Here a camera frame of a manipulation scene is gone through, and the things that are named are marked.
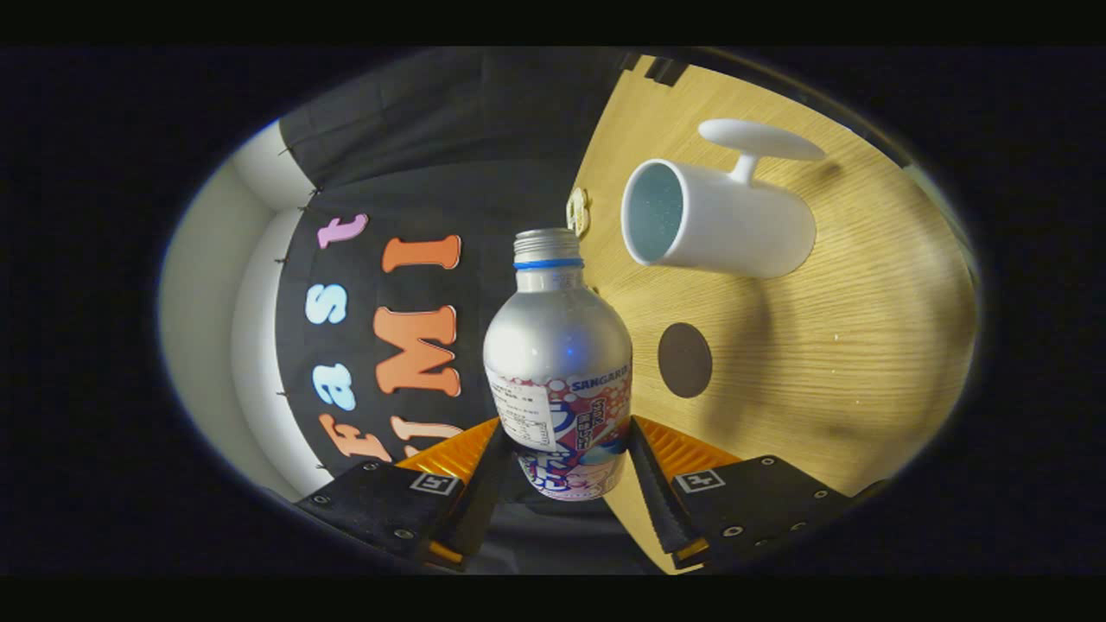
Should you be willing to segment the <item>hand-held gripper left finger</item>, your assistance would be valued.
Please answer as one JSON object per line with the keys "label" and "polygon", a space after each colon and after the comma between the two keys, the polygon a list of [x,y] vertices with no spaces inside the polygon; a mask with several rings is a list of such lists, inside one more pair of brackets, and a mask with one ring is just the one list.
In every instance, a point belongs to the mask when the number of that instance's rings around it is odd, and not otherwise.
{"label": "hand-held gripper left finger", "polygon": [[486,541],[510,458],[489,419],[399,463],[366,458],[296,508],[388,562],[462,571]]}

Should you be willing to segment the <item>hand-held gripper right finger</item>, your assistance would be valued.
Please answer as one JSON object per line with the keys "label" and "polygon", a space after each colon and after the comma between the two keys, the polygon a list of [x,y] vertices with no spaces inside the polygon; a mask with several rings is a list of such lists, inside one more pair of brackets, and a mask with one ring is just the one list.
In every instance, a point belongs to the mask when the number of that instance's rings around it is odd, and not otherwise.
{"label": "hand-held gripper right finger", "polygon": [[677,569],[761,562],[887,485],[880,479],[845,495],[778,455],[743,460],[641,416],[632,417],[627,448],[653,531]]}

